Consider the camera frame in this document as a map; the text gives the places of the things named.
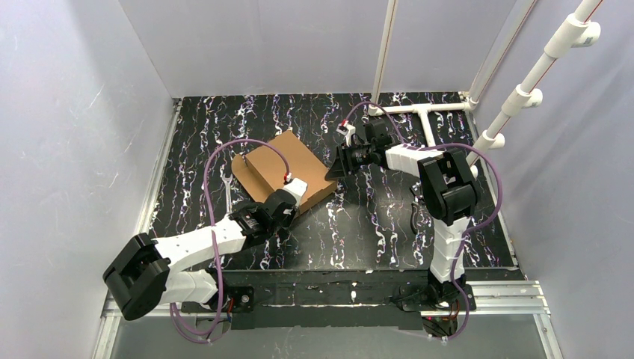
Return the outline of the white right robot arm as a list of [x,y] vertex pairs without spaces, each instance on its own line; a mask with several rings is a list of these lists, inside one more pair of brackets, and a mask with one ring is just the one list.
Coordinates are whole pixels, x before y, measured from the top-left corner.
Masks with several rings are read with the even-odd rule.
[[435,284],[464,287],[463,235],[474,214],[479,195],[476,181],[460,150],[430,150],[397,144],[383,120],[363,126],[360,140],[355,127],[344,120],[337,128],[345,140],[336,148],[325,179],[337,180],[365,165],[399,171],[419,178],[423,203],[434,219],[434,254],[430,265]]

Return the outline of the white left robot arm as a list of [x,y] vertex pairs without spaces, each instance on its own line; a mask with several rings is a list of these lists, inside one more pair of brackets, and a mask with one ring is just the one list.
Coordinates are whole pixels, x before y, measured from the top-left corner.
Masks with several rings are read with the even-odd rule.
[[160,304],[210,304],[219,296],[219,276],[190,268],[217,255],[263,244],[289,227],[301,198],[282,188],[263,203],[238,206],[212,226],[157,239],[139,233],[126,243],[102,278],[128,321],[147,315]]

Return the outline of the brown cardboard box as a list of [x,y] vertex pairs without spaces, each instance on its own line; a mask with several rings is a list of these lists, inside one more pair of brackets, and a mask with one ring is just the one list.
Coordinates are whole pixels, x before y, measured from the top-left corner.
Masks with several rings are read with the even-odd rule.
[[268,143],[280,154],[261,145],[234,156],[231,163],[233,176],[253,200],[263,202],[282,188],[287,169],[293,178],[307,184],[299,205],[301,215],[335,192],[336,182],[325,179],[327,167],[292,131],[285,131]]

